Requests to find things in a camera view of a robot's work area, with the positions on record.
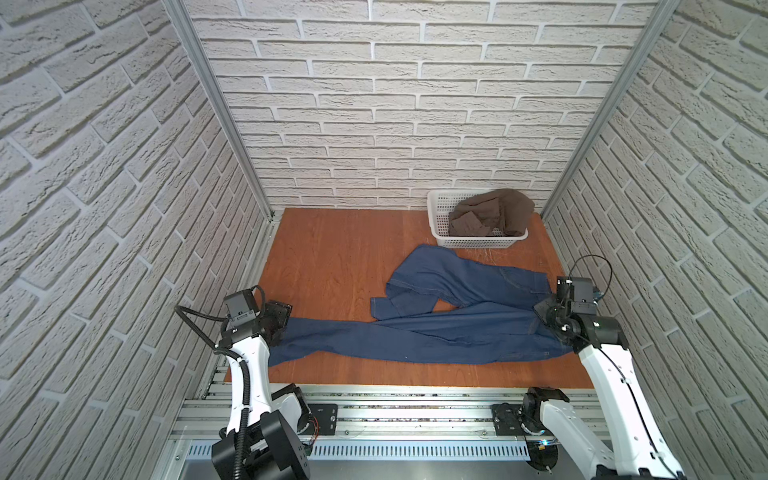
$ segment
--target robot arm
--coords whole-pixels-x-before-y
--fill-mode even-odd
[[[545,427],[590,478],[685,478],[650,413],[637,383],[632,355],[618,321],[597,316],[592,281],[558,278],[558,291],[536,313],[573,346],[594,384],[611,434],[613,452],[578,417],[559,390],[530,389],[521,420]]]

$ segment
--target wire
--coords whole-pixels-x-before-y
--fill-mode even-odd
[[[610,268],[610,269],[611,269],[610,273],[608,274],[608,283],[607,283],[607,284],[606,284],[606,286],[605,286],[605,290],[603,291],[603,294],[602,294],[602,295],[600,295],[600,298],[598,298],[598,299],[596,300],[596,301],[600,301],[600,300],[602,300],[602,299],[603,299],[603,297],[604,297],[604,296],[605,296],[605,295],[608,293],[608,290],[611,288],[611,282],[612,282],[612,281],[613,281],[613,279],[614,279],[614,266],[613,266],[613,265],[611,265],[611,262],[610,262],[610,261],[608,261],[608,259],[607,259],[607,258],[603,257],[602,255],[597,255],[596,253],[588,253],[588,254],[586,254],[586,255],[582,255],[581,257],[578,257],[578,258],[576,259],[576,261],[574,262],[574,264],[571,266],[571,271],[570,271],[570,272],[568,272],[568,279],[569,279],[569,280],[572,280],[572,279],[573,279],[573,272],[574,272],[574,269],[576,268],[576,264],[579,262],[579,260],[582,260],[582,259],[584,259],[584,258],[587,258],[587,257],[597,257],[597,258],[601,258],[601,259],[605,260],[605,263],[607,263],[607,264],[608,264],[608,268]]]

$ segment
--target cable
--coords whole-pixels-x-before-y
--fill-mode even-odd
[[[206,320],[213,320],[214,322],[226,322],[230,319],[230,317],[228,316],[208,315],[207,313],[198,312],[196,310],[192,310],[191,308],[187,308],[181,305],[176,305],[176,308],[183,312],[189,313],[190,315],[199,316],[200,318],[204,318]]]
[[[605,296],[605,295],[608,293],[608,290],[611,288],[611,281],[613,281],[613,279],[614,279],[614,266],[613,266],[613,265],[611,265],[611,262],[610,262],[610,261],[608,261],[608,259],[607,259],[607,258],[603,257],[602,255],[597,255],[596,253],[588,253],[588,254],[586,254],[586,255],[582,255],[581,257],[578,257],[578,258],[576,259],[576,261],[574,262],[574,264],[573,264],[573,265],[571,265],[571,271],[570,271],[570,272],[568,272],[568,279],[572,279],[572,278],[573,278],[573,272],[574,272],[574,269],[576,268],[576,264],[579,262],[579,260],[581,260],[581,259],[584,259],[584,258],[587,258],[587,257],[597,257],[597,258],[601,258],[601,259],[605,260],[605,263],[607,263],[607,264],[608,264],[608,268],[610,268],[610,269],[611,269],[610,273],[608,274],[608,283],[607,283],[607,285],[605,286],[605,290],[603,291],[603,294],[602,294],[602,295],[600,295],[600,298],[598,298],[598,299],[596,300],[596,301],[600,301],[600,300],[602,300],[602,299],[603,299],[603,297],[604,297],[604,296]]]

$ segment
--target denim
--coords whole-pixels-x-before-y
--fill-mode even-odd
[[[533,306],[551,294],[547,276],[459,258],[421,245],[371,299],[375,322],[291,318],[270,365],[323,351],[412,363],[531,362],[572,352]],[[457,306],[433,313],[437,300]]]

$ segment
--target black cable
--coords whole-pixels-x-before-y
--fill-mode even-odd
[[[578,257],[576,259],[576,261],[574,262],[574,264],[571,266],[571,271],[568,272],[568,278],[569,279],[573,278],[573,272],[574,272],[574,269],[576,268],[576,263],[578,263],[579,260],[587,258],[587,257],[601,258],[601,259],[605,260],[605,263],[608,264],[608,268],[611,269],[611,272],[608,274],[608,283],[605,286],[605,290],[603,291],[603,294],[600,295],[600,298],[598,298],[598,301],[599,301],[599,300],[602,300],[603,297],[608,293],[608,290],[611,288],[611,281],[613,281],[613,279],[614,279],[614,266],[611,265],[611,262],[608,261],[607,258],[603,257],[602,255],[597,255],[596,253],[588,253],[586,255],[582,255],[581,257]]]
[[[200,318],[204,318],[206,320],[213,320],[214,322],[226,322],[230,319],[228,316],[208,315],[207,313],[198,312],[181,305],[176,305],[176,308],[181,309],[183,312],[189,313],[190,315],[199,316]]]
[[[225,355],[237,361],[240,364],[240,370],[243,372],[243,406],[247,406],[240,411],[240,429],[235,436],[235,465],[232,474],[233,480],[246,478],[243,460],[246,456],[245,438],[248,429],[248,415],[250,414],[250,372],[248,364],[243,357],[228,349],[214,349],[214,355]]]

